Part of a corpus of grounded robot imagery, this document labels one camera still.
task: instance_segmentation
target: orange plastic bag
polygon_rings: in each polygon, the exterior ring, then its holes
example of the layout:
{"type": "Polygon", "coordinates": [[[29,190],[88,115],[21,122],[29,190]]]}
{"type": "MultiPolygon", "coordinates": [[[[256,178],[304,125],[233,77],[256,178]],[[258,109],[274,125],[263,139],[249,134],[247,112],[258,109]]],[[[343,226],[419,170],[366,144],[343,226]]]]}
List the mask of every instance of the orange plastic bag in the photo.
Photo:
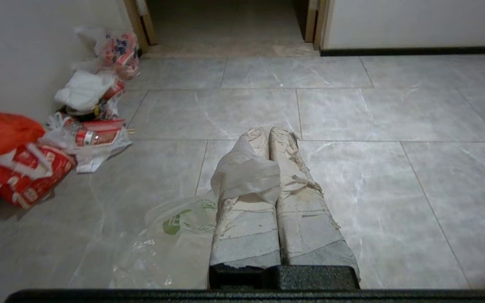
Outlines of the orange plastic bag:
{"type": "Polygon", "coordinates": [[[40,123],[21,115],[0,113],[0,155],[44,135],[40,123]]]}

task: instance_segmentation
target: white plastic bag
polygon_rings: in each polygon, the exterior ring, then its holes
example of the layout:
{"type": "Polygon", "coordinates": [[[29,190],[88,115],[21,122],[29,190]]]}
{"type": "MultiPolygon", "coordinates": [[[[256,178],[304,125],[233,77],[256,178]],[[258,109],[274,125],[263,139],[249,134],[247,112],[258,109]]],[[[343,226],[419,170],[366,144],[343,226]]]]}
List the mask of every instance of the white plastic bag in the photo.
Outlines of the white plastic bag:
{"type": "Polygon", "coordinates": [[[218,163],[211,179],[221,198],[210,265],[281,264],[276,216],[280,169],[268,159],[267,138],[264,128],[250,129],[218,163]]]}
{"type": "Polygon", "coordinates": [[[93,75],[87,71],[76,71],[64,88],[54,98],[77,111],[94,109],[104,93],[117,81],[110,73],[93,75]]]}
{"type": "Polygon", "coordinates": [[[89,29],[77,27],[75,32],[94,41],[96,59],[76,63],[74,69],[84,69],[96,73],[111,69],[123,80],[133,79],[140,74],[137,55],[137,37],[131,31],[89,29]]]}
{"type": "Polygon", "coordinates": [[[39,142],[64,150],[70,155],[75,155],[77,160],[76,171],[79,173],[93,173],[112,155],[123,151],[132,144],[128,138],[127,129],[121,127],[119,134],[111,144],[100,146],[76,146],[71,142],[75,138],[69,138],[69,133],[63,128],[62,115],[56,113],[48,117],[49,132],[46,132],[39,142]]]}

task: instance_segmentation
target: green logo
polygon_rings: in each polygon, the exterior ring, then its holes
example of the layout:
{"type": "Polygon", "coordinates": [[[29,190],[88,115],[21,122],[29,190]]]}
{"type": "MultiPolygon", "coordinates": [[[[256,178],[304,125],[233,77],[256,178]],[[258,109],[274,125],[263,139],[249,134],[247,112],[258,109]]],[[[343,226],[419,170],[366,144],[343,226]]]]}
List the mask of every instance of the green logo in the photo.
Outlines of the green logo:
{"type": "Polygon", "coordinates": [[[166,234],[171,234],[172,236],[174,234],[177,234],[179,230],[181,230],[181,215],[184,215],[185,213],[191,212],[191,209],[185,209],[178,213],[177,215],[174,215],[173,217],[167,219],[162,223],[162,229],[166,234]]]}

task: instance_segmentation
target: wrapped object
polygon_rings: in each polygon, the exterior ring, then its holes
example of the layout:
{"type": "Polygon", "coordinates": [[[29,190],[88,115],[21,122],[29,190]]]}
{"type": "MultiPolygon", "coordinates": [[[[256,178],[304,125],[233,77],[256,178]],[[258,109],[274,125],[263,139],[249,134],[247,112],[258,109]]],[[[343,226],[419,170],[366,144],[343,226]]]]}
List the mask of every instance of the wrapped object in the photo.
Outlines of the wrapped object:
{"type": "Polygon", "coordinates": [[[86,69],[96,73],[110,69],[122,80],[129,80],[140,74],[137,55],[137,37],[133,32],[107,29],[76,28],[76,33],[96,42],[92,61],[78,63],[76,69],[86,69]]]}
{"type": "Polygon", "coordinates": [[[357,261],[325,204],[321,186],[302,160],[296,135],[273,127],[269,144],[281,171],[277,215],[282,262],[345,265],[359,276],[357,261]]]}
{"type": "Polygon", "coordinates": [[[218,163],[211,179],[220,199],[210,265],[281,264],[276,215],[280,170],[268,158],[268,134],[254,128],[218,163]]]}

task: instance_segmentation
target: black plastic edge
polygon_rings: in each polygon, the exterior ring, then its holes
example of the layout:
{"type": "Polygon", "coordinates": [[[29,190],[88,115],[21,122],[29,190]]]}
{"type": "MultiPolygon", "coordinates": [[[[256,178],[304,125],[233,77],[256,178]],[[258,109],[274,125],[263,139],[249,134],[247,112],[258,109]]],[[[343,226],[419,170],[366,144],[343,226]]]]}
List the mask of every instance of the black plastic edge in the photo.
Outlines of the black plastic edge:
{"type": "Polygon", "coordinates": [[[214,290],[225,289],[233,286],[246,286],[246,288],[261,288],[261,273],[263,268],[240,267],[234,268],[224,263],[209,267],[209,287],[214,290]]]}
{"type": "Polygon", "coordinates": [[[206,303],[268,301],[293,303],[325,300],[333,302],[485,302],[485,291],[473,290],[358,290],[358,291],[191,291],[191,290],[23,290],[8,296],[6,303],[48,302],[171,302],[206,303]]]}
{"type": "Polygon", "coordinates": [[[320,50],[320,54],[321,57],[485,54],[485,46],[466,46],[459,48],[346,48],[340,50],[320,50]]]}

